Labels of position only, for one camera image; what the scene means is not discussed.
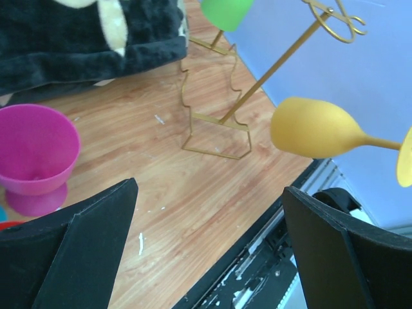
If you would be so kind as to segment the pink wine glass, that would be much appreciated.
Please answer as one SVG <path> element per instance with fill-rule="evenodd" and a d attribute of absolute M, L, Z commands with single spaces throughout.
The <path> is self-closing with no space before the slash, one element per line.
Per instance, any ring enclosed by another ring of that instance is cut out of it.
<path fill-rule="evenodd" d="M 37 104 L 1 109 L 1 185 L 22 216 L 63 206 L 67 181 L 80 155 L 80 135 L 61 112 Z"/>

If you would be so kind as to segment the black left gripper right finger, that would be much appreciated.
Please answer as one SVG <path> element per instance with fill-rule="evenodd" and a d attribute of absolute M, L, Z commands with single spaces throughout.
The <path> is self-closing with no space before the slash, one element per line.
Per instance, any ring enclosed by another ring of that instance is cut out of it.
<path fill-rule="evenodd" d="M 282 202 L 308 308 L 411 308 L 411 238 L 295 187 Z"/>

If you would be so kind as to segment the orange wine glass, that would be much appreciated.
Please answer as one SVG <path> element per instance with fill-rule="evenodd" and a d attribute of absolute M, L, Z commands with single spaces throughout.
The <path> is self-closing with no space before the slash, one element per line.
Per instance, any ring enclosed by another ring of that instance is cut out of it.
<path fill-rule="evenodd" d="M 331 158 L 370 145 L 398 151 L 396 177 L 401 187 L 411 186 L 411 131 L 403 142 L 368 135 L 343 108 L 323 100 L 284 99 L 270 123 L 273 145 L 307 158 Z"/>

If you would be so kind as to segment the red wine glass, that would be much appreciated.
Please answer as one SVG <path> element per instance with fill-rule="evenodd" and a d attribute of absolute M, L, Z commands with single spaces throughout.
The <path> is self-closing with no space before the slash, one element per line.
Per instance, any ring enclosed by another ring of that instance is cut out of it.
<path fill-rule="evenodd" d="M 0 223 L 0 230 L 6 230 L 12 227 L 20 226 L 23 221 L 4 221 Z"/>

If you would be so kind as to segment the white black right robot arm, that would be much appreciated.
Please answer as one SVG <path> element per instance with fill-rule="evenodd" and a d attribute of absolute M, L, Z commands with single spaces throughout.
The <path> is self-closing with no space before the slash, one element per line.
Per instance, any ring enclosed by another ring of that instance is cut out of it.
<path fill-rule="evenodd" d="M 312 196 L 338 211 L 374 225 L 374 222 L 362 210 L 360 203 L 346 189 L 340 187 L 328 188 L 318 191 Z"/>

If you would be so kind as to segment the green wine glass row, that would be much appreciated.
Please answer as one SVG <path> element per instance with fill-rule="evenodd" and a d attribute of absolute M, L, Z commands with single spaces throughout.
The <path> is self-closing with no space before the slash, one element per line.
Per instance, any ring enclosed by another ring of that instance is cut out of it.
<path fill-rule="evenodd" d="M 219 30 L 234 32 L 253 2 L 254 0 L 203 0 L 200 8 L 205 18 Z"/>

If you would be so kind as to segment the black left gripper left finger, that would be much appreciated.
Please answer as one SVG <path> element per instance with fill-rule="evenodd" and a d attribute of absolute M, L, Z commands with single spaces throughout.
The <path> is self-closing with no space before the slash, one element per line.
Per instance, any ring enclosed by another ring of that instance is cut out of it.
<path fill-rule="evenodd" d="M 1 231 L 1 308 L 107 308 L 138 196 L 135 179 Z"/>

